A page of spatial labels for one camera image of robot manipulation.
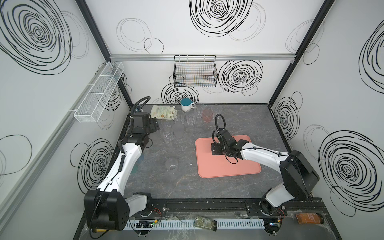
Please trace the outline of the pink tray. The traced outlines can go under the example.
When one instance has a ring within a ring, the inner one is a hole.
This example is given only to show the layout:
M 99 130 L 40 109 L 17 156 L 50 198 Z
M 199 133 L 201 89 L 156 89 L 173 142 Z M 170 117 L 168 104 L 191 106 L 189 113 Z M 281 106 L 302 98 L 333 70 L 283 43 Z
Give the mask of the pink tray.
M 259 174 L 262 167 L 259 163 L 246 160 L 235 160 L 225 155 L 213 155 L 211 138 L 200 138 L 195 141 L 198 174 L 203 179 Z

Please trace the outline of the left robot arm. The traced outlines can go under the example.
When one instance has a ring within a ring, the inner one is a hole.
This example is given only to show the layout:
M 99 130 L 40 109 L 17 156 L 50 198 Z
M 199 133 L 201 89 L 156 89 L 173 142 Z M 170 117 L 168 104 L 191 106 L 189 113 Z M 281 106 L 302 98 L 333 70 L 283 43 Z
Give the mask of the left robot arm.
M 88 228 L 122 231 L 130 217 L 137 213 L 150 213 L 152 196 L 136 193 L 124 197 L 129 176 L 150 141 L 150 134 L 159 125 L 149 113 L 139 112 L 130 116 L 131 126 L 127 135 L 118 141 L 119 155 L 112 168 L 95 190 L 84 197 Z

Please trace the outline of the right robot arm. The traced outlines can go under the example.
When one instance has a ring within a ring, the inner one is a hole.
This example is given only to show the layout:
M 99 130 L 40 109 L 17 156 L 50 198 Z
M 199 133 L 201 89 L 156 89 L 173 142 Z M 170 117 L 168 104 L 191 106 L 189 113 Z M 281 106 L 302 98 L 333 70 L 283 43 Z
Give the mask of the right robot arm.
M 271 216 L 286 202 L 311 198 L 311 191 L 320 177 L 306 157 L 299 151 L 278 152 L 259 147 L 251 142 L 235 138 L 224 128 L 213 131 L 211 146 L 213 155 L 224 155 L 227 159 L 252 161 L 281 174 L 282 182 L 269 189 L 260 199 L 260 211 Z

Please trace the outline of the clear faceted glass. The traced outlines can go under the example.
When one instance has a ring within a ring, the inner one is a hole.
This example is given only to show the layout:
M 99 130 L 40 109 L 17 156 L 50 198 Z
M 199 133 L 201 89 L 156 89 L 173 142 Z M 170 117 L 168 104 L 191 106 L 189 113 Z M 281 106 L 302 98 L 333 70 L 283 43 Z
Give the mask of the clear faceted glass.
M 196 111 L 194 109 L 188 110 L 186 113 L 186 121 L 188 125 L 194 125 L 197 121 Z

